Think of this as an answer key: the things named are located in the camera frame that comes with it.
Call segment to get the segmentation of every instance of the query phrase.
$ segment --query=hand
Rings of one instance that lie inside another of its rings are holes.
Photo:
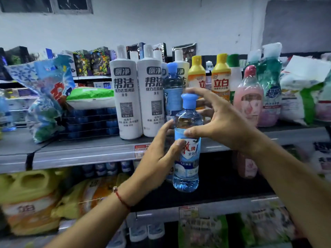
[[[234,106],[207,89],[187,88],[186,92],[203,97],[197,100],[197,107],[212,108],[198,111],[202,116],[211,117],[212,120],[208,124],[187,129],[184,132],[186,137],[209,137],[232,150],[249,152],[247,146],[250,145],[258,130],[251,126]]]
[[[148,147],[134,174],[121,184],[119,193],[121,194],[121,188],[125,189],[123,198],[130,206],[137,204],[146,194],[163,183],[175,160],[183,150],[185,140],[178,139],[171,145],[168,152],[164,154],[164,142],[167,131],[172,124],[173,120],[170,120],[159,129],[158,134]]]

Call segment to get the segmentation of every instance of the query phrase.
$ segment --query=blue bottle cap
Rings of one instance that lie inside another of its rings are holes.
[[[168,66],[169,73],[177,73],[177,63],[176,62],[170,62],[167,64],[167,66]]]
[[[185,93],[182,94],[183,108],[184,109],[195,109],[197,105],[198,95]]]

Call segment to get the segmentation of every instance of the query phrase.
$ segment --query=green bottle cap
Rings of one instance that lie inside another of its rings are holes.
[[[239,67],[239,55],[238,54],[228,55],[226,63],[229,65],[229,67]]]

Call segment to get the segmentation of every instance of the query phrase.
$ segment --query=yellow bottle cap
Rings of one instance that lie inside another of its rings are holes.
[[[194,55],[192,57],[192,66],[193,65],[201,65],[201,56],[200,55]]]
[[[226,59],[227,59],[227,54],[226,53],[218,54],[217,55],[216,64],[218,64],[218,63],[226,63]]]

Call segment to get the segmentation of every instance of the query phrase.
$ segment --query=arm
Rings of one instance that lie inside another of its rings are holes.
[[[126,204],[134,206],[160,186],[183,149],[185,141],[179,139],[164,155],[164,141],[172,123],[169,121],[161,127],[134,174],[118,187],[118,194]],[[112,193],[45,247],[103,248],[128,214],[129,209]]]
[[[198,100],[197,107],[212,107],[200,111],[212,120],[206,125],[192,127],[184,134],[187,137],[209,137],[251,157],[310,243],[314,247],[331,247],[330,184],[249,125],[226,100],[206,89],[190,88],[187,92],[204,97]]]

